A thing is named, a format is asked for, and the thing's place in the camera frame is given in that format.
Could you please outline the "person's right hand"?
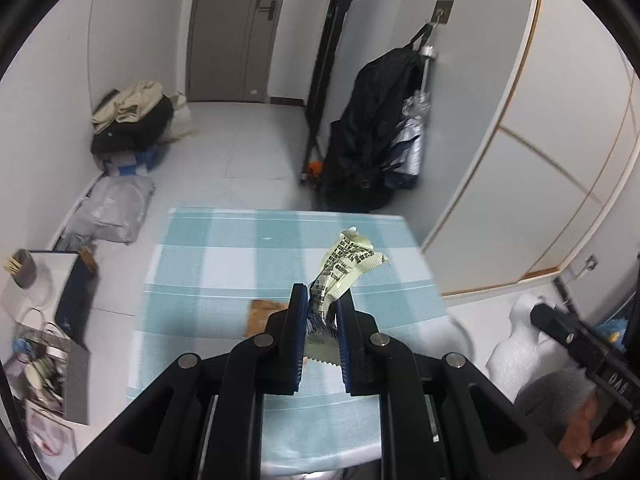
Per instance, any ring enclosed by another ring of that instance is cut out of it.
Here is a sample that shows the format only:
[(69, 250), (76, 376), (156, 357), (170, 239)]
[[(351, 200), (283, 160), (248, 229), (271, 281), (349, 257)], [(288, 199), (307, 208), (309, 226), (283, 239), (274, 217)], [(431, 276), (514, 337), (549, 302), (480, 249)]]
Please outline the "person's right hand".
[(578, 468), (585, 457), (590, 458), (590, 463), (582, 473), (585, 478), (607, 471), (623, 452), (636, 429), (633, 422), (626, 422), (623, 427), (611, 431), (598, 440), (593, 440), (591, 423), (596, 419), (598, 413), (598, 394), (593, 391), (570, 419), (559, 444), (559, 451), (574, 468)]

